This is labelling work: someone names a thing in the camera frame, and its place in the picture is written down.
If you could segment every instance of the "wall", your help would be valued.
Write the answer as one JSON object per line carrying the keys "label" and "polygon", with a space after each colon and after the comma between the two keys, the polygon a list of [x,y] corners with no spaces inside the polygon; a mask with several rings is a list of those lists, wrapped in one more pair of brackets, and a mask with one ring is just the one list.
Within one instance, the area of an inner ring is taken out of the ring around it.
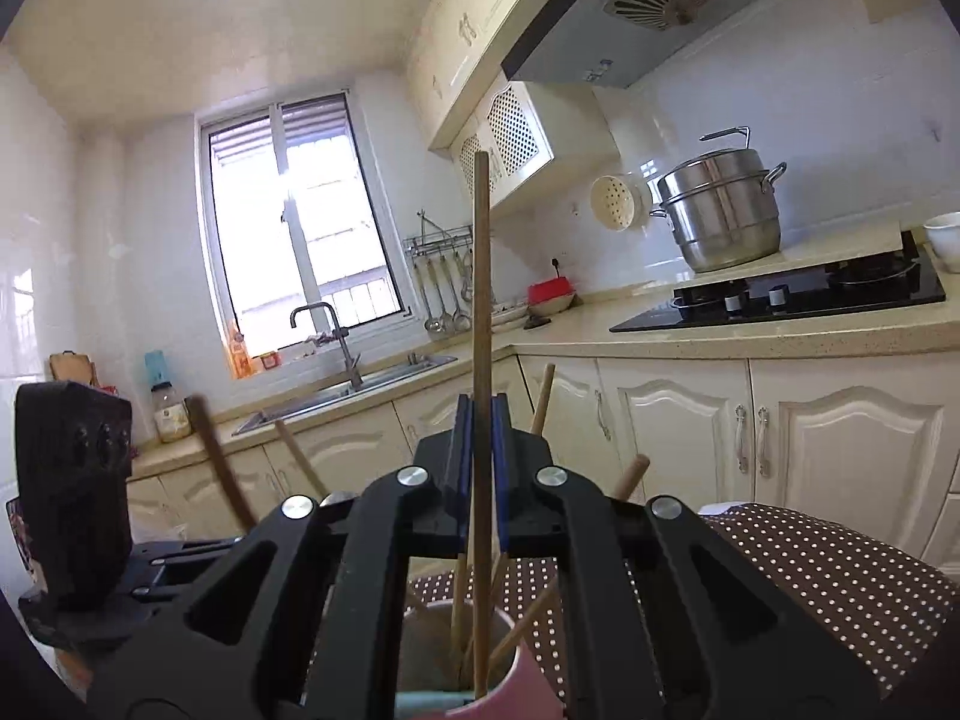
{"label": "wall", "polygon": [[[465,223],[469,207],[452,165],[422,145],[402,79],[391,71],[366,74],[352,84],[351,94],[354,116],[370,137],[368,181],[385,194],[400,237],[419,232],[421,208],[437,223]],[[154,435],[143,365],[143,354],[152,349],[164,351],[181,394],[201,392],[215,412],[343,367],[339,349],[328,348],[251,379],[229,378],[203,265],[197,137],[195,119],[184,116],[123,138],[98,132],[83,141],[80,293],[88,348],[95,351],[103,382],[117,385],[133,402],[137,442]],[[421,322],[411,322],[402,337],[394,335],[378,338],[376,348],[364,351],[364,362],[428,340]]]}
{"label": "wall", "polygon": [[[13,399],[77,348],[73,303],[73,134],[0,45],[0,505],[16,495]],[[0,589],[29,581],[0,514]]]}
{"label": "wall", "polygon": [[[630,89],[596,91],[623,158],[613,169],[670,170],[707,151],[704,133],[750,125],[767,167],[788,162],[776,200],[789,239],[960,207],[957,79],[960,36],[935,1],[871,25],[861,0],[762,0]],[[512,245],[539,241],[527,256],[540,276],[550,256],[581,290],[686,270],[663,220],[602,228],[589,183],[515,219]]]}

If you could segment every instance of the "red basket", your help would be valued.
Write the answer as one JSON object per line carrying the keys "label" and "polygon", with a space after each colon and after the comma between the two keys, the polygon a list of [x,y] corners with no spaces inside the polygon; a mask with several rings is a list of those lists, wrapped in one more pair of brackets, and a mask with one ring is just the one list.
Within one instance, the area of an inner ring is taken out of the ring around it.
{"label": "red basket", "polygon": [[535,305],[536,303],[543,303],[544,300],[559,298],[561,295],[570,295],[572,292],[573,285],[570,284],[566,276],[559,276],[527,287],[527,302]]}

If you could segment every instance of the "black glass cooktop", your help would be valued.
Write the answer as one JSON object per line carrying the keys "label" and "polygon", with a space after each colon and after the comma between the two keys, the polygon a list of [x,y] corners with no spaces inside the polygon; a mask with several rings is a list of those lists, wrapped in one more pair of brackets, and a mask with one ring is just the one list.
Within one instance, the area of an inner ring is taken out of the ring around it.
{"label": "black glass cooktop", "polygon": [[910,233],[902,237],[901,251],[674,290],[671,300],[611,327],[611,333],[828,317],[946,300],[926,252],[917,250]]}

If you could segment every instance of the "stainless steel pot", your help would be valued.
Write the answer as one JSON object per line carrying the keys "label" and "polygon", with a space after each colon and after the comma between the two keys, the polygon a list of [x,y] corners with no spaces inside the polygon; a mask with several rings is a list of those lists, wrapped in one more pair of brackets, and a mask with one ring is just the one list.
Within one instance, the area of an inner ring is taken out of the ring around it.
{"label": "stainless steel pot", "polygon": [[781,230],[774,182],[786,162],[765,170],[750,148],[750,127],[735,127],[700,138],[740,134],[745,148],[725,148],[684,162],[656,182],[664,217],[690,268],[698,274],[729,268],[779,250]]}

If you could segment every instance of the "faucet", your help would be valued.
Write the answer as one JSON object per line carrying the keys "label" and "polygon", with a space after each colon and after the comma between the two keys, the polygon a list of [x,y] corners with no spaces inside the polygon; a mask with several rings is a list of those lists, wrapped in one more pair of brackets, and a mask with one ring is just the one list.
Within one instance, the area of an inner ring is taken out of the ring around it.
{"label": "faucet", "polygon": [[323,300],[319,300],[316,303],[307,303],[305,306],[299,306],[299,308],[295,308],[290,312],[290,326],[296,327],[297,314],[313,308],[325,308],[328,314],[330,314],[330,319],[333,319],[333,333],[328,341],[336,338],[336,340],[340,342],[340,351],[344,353],[344,365],[347,366],[347,375],[350,377],[350,384],[354,389],[360,391],[360,389],[363,388],[363,379],[360,378],[360,371],[357,370],[357,362],[360,362],[360,355],[358,354],[355,358],[350,355],[350,350],[347,348],[347,335],[349,334],[349,330],[344,330],[344,328],[340,327],[340,320],[337,319],[337,312],[333,306]]}

